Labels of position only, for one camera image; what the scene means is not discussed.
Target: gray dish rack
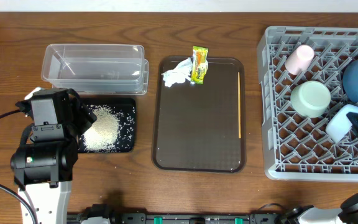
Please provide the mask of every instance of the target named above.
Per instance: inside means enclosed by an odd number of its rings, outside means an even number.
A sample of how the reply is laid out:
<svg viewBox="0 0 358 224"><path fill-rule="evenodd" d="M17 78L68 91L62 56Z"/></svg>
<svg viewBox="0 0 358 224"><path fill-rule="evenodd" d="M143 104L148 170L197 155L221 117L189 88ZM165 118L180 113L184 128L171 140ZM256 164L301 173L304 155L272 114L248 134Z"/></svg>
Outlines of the gray dish rack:
<svg viewBox="0 0 358 224"><path fill-rule="evenodd" d="M301 44L315 57L295 76L285 60ZM339 143L325 133L329 120L348 102L342 89L345 67L358 59L358 28L268 27L257 48L262 87L264 169L275 180L358 182L358 139L352 131ZM291 107L291 91L316 80L331 92L331 103L319 118L300 116Z"/></svg>

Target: crumpled tissue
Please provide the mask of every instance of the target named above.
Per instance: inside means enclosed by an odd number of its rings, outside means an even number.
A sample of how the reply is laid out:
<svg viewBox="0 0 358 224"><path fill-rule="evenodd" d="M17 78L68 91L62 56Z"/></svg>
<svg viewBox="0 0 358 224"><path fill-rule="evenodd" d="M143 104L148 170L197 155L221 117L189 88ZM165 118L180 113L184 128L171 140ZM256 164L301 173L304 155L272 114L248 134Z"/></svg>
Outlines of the crumpled tissue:
<svg viewBox="0 0 358 224"><path fill-rule="evenodd" d="M165 82L166 87L171 87L175 83L184 83L186 80L191 81L190 73L193 67L191 58L180 62L173 70L168 70L162 73L162 80Z"/></svg>

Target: snack bar wrapper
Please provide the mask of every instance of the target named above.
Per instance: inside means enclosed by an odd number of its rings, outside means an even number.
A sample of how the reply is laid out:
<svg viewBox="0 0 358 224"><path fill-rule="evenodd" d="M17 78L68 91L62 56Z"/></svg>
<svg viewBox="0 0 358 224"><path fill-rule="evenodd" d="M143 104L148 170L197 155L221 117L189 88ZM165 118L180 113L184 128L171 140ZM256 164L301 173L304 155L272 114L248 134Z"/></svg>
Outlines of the snack bar wrapper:
<svg viewBox="0 0 358 224"><path fill-rule="evenodd" d="M208 69L206 56L208 49L204 47L193 47L193 69L191 71L191 81L197 84L203 84L204 76Z"/></svg>

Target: wooden surface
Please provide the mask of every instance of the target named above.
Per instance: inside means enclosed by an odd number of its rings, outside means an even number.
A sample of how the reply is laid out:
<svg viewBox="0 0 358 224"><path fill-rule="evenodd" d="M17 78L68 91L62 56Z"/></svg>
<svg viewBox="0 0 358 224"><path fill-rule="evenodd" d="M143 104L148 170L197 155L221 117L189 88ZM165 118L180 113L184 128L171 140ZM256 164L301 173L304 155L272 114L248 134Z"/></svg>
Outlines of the wooden surface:
<svg viewBox="0 0 358 224"><path fill-rule="evenodd" d="M48 44L141 44L150 80L147 94L136 98L135 149L80 155L70 212L94 203L169 213L245 213L270 202L338 207L358 184L274 181L264 174L256 46L268 26L358 27L358 14L0 13L0 114L34 87L50 88L40 78ZM193 45L208 47L211 57L237 58L246 70L247 165L238 174L167 172L152 164L158 65L169 55L191 55ZM29 123L21 114L0 120L0 183L12 189L9 160ZM0 191L0 223L20 222L19 202Z"/></svg>

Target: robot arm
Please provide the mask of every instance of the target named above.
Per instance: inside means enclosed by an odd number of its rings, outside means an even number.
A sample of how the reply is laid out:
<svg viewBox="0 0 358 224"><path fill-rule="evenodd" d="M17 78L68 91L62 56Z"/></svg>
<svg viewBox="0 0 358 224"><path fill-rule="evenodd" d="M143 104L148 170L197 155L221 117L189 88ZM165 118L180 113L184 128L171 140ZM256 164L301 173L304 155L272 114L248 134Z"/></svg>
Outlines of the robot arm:
<svg viewBox="0 0 358 224"><path fill-rule="evenodd" d="M39 90L29 100L16 103L34 120L11 158L19 195L36 211L39 223L66 223L67 205L78 159L78 137L96 116L74 90ZM33 144L26 144L29 134ZM22 205L24 223L32 223Z"/></svg>
<svg viewBox="0 0 358 224"><path fill-rule="evenodd" d="M341 208L323 210L298 207L287 212L280 219L281 224L358 224L358 193L342 203Z"/></svg>

